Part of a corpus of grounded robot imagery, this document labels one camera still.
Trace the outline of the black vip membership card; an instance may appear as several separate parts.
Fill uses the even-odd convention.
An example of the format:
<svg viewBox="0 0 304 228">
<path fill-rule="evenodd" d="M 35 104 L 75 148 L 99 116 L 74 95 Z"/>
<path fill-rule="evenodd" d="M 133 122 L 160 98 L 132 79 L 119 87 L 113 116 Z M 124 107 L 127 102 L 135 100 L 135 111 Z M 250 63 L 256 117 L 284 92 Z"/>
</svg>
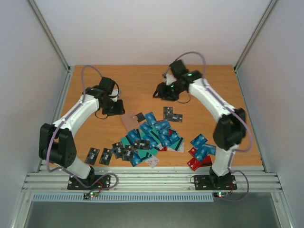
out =
<svg viewBox="0 0 304 228">
<path fill-rule="evenodd" d="M 150 141 L 149 140 L 135 140 L 134 148 L 139 150 L 149 150 L 150 149 Z"/>
</svg>

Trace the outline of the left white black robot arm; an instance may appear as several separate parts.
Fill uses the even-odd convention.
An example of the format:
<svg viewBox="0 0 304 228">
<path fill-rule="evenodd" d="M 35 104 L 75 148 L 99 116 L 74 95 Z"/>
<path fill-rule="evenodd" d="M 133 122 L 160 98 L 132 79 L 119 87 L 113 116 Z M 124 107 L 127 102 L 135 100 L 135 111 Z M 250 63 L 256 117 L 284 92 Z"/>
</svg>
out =
<svg viewBox="0 0 304 228">
<path fill-rule="evenodd" d="M 89 116 L 99 110 L 113 115 L 123 114 L 123 102 L 118 99 L 118 84 L 102 77 L 98 85 L 83 90 L 78 102 L 53 124 L 43 124 L 39 134 L 39 157 L 73 175 L 84 189 L 94 187 L 94 168 L 81 161 L 76 153 L 74 136 Z"/>
</svg>

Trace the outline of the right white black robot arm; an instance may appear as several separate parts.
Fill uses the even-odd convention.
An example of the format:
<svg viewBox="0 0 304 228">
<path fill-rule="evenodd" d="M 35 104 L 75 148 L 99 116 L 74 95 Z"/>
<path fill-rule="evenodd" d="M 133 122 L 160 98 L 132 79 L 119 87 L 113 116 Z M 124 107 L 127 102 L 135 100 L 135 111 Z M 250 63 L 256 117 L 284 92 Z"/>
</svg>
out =
<svg viewBox="0 0 304 228">
<path fill-rule="evenodd" d="M 169 65 L 172 76 L 164 74 L 165 81 L 158 84 L 154 98 L 177 101 L 186 91 L 197 98 L 211 113 L 217 125 L 213 133 L 216 144 L 215 161 L 209 170 L 207 185 L 213 190 L 221 188 L 232 175 L 229 170 L 234 151 L 246 136 L 246 113 L 227 103 L 198 71 L 189 71 L 184 62 L 176 60 Z"/>
</svg>

